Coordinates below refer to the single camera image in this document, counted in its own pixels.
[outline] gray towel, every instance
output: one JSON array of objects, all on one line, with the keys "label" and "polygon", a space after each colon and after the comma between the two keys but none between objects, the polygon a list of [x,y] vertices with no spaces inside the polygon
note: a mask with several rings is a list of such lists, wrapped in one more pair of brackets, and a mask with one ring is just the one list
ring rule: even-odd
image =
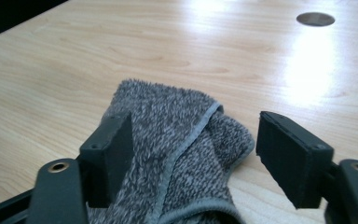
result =
[{"label": "gray towel", "polygon": [[248,130],[208,95],[123,81],[103,119],[130,111],[134,159],[117,200],[90,223],[243,223],[227,187],[254,148]]}]

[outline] light wood surface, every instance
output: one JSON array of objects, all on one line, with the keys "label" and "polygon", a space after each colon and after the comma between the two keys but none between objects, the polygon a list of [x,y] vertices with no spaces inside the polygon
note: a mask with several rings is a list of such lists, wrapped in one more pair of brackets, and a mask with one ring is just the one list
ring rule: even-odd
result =
[{"label": "light wood surface", "polygon": [[[309,11],[336,22],[296,21]],[[0,34],[0,202],[76,157],[130,77],[204,91],[255,138],[281,113],[358,159],[358,1],[72,0]],[[324,222],[254,152],[229,186],[248,223]]]}]

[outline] cloth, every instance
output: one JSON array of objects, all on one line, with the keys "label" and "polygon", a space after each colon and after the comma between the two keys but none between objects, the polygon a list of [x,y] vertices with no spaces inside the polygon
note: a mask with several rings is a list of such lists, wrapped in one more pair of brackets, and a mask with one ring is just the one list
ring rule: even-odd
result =
[{"label": "cloth", "polygon": [[123,81],[103,120],[131,112],[134,158],[117,200],[90,223],[244,223],[227,186],[248,130],[200,91]]}]

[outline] table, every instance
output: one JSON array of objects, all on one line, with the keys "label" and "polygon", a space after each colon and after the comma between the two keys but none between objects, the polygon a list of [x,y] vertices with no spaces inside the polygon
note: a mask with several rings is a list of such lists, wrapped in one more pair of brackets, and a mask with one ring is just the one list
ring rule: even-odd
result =
[{"label": "table", "polygon": [[[296,21],[310,11],[336,21]],[[254,138],[283,114],[358,160],[358,1],[71,0],[0,34],[0,202],[76,157],[126,78],[204,91]],[[254,152],[228,184],[248,223],[324,222]]]}]

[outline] folded cloth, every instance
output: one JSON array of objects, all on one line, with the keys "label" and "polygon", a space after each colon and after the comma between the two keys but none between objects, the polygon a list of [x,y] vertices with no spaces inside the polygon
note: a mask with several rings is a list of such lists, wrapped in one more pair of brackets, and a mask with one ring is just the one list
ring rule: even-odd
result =
[{"label": "folded cloth", "polygon": [[131,112],[134,158],[117,200],[90,223],[244,223],[227,187],[254,148],[248,130],[208,95],[123,81],[103,120]]}]

